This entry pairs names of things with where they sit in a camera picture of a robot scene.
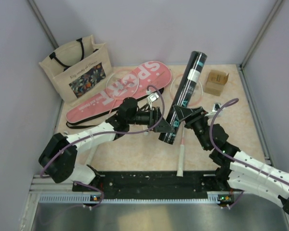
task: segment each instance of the beige floor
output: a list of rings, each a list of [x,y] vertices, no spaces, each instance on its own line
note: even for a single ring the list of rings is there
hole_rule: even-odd
[[[176,77],[185,70],[185,65],[170,65],[172,76]],[[229,73],[229,80],[221,96],[213,96],[204,93],[198,106],[210,111],[213,103],[225,103],[232,98],[239,98],[239,102],[223,111],[223,115],[217,118],[229,135],[228,141],[239,147],[247,154],[264,162],[263,151],[259,142],[255,125],[250,113],[249,105],[240,81],[240,77],[234,64],[205,65],[200,76],[201,83],[205,83],[211,69]],[[170,85],[166,87],[163,97],[166,103],[167,116],[172,99],[169,94]],[[58,131],[68,131],[69,134],[79,130],[68,129],[65,125],[65,114],[70,106],[64,105]],[[106,116],[86,122],[84,124],[99,124]],[[142,130],[142,126],[131,126],[130,131]],[[174,145],[169,145],[158,140],[159,134],[150,132],[148,136],[143,134],[125,135],[122,138],[101,144],[94,155],[92,166],[97,170],[176,170],[180,133]],[[209,158],[210,152],[203,151],[192,130],[185,130],[185,170],[215,170],[217,165]],[[84,153],[78,162],[83,163],[87,154]]]

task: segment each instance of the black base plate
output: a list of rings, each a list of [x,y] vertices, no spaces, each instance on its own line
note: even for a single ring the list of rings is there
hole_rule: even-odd
[[[104,171],[99,172],[101,177],[94,186],[104,192],[106,199],[202,199],[209,191],[221,190],[214,173],[185,171],[184,177],[177,177],[176,171]],[[74,185],[73,191],[91,190]]]

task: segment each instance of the white label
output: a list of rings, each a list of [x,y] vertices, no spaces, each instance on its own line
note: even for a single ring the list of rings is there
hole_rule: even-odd
[[[195,69],[191,69],[189,71],[189,74],[187,76],[187,79],[197,83],[198,82],[198,79],[199,79],[199,76],[200,76],[200,72],[195,70]]]
[[[145,79],[151,75],[151,73],[145,69],[144,66],[140,65],[138,68],[140,69],[140,72],[138,73],[139,79]]]
[[[151,68],[151,71],[157,71],[160,67],[160,65],[158,63],[152,63],[152,64],[149,64],[149,62],[146,62],[144,64],[146,66],[146,68]]]

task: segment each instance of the floral print patch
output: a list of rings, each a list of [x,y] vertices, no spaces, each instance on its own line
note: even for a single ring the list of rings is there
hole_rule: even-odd
[[[91,68],[87,73],[69,84],[77,98],[91,90],[98,82],[106,77],[102,63]]]

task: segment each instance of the white stick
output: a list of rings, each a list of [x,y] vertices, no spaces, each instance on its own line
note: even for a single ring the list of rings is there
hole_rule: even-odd
[[[143,125],[143,130],[146,130],[146,129],[147,129],[147,127],[145,125]],[[149,135],[149,132],[148,131],[144,132],[144,136],[147,136],[147,135]]]
[[[89,155],[87,157],[87,160],[85,162],[85,165],[91,165],[97,147],[98,146],[94,146],[94,147],[91,148],[90,153],[89,153]]]
[[[181,139],[181,144],[180,144],[178,171],[177,171],[178,177],[183,177],[184,153],[185,153],[185,144],[184,144],[184,127],[183,127],[182,139]]]

